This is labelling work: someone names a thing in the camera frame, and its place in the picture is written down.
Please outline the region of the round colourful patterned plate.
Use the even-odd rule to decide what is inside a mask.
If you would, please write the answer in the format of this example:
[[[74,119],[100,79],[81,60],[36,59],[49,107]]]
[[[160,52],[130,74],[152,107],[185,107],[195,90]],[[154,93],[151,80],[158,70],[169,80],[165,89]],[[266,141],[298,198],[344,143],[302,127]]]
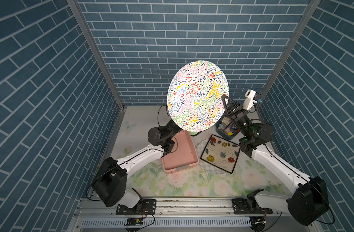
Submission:
[[[173,77],[167,92],[167,109],[177,126],[185,131],[201,132],[222,117],[223,95],[229,95],[223,71],[209,61],[193,61]]]

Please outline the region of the square floral plate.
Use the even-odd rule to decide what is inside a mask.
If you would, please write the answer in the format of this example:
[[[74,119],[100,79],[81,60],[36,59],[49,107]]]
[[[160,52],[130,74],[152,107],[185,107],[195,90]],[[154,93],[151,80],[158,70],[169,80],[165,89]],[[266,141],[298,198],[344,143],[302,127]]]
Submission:
[[[240,148],[238,144],[217,135],[211,135],[200,159],[222,169],[228,174],[233,174],[239,154]]]

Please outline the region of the round checkered plate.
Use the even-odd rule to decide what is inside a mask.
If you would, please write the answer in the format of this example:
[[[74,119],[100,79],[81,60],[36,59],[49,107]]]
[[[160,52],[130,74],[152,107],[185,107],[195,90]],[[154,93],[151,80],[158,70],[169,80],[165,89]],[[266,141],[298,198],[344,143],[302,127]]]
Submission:
[[[200,158],[203,154],[203,149],[205,148],[205,146],[208,143],[208,139],[203,140],[202,142],[200,142],[197,146],[196,146],[196,152],[198,157]],[[222,169],[217,168],[214,165],[211,165],[210,163],[203,161],[201,159],[199,159],[199,166],[205,170],[206,172],[213,174],[213,175],[222,175],[222,174],[226,174],[225,171],[223,171]]]

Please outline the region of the green grey microfibre cloth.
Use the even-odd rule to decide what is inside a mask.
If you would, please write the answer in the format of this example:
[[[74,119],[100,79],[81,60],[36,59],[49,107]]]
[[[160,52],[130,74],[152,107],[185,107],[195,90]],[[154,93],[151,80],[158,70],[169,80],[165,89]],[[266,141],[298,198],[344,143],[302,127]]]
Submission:
[[[189,132],[190,136],[195,137],[198,136],[199,134],[201,134],[204,131],[199,131],[199,132]]]

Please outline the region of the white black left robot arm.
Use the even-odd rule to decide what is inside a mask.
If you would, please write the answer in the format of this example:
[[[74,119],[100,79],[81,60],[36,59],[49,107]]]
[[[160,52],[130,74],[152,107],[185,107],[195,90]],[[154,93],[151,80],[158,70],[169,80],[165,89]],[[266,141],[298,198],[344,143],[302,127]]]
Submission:
[[[127,208],[138,208],[142,204],[142,197],[136,190],[127,189],[128,179],[149,163],[173,153],[177,141],[174,136],[182,130],[170,120],[165,126],[149,130],[149,144],[143,149],[118,160],[112,157],[105,159],[91,183],[105,206],[120,204]]]

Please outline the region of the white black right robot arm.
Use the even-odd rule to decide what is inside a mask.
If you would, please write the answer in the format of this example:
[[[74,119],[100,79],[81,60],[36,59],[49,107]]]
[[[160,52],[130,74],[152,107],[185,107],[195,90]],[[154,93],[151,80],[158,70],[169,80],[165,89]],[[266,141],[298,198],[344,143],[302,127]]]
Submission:
[[[290,214],[304,226],[317,221],[331,211],[326,182],[320,177],[310,177],[299,171],[266,145],[273,138],[273,127],[262,119],[249,119],[248,113],[259,95],[246,98],[241,105],[222,95],[222,103],[227,116],[240,130],[240,151],[262,164],[289,190],[289,194],[270,193],[256,189],[240,199],[238,208],[249,214],[264,213],[267,209]]]

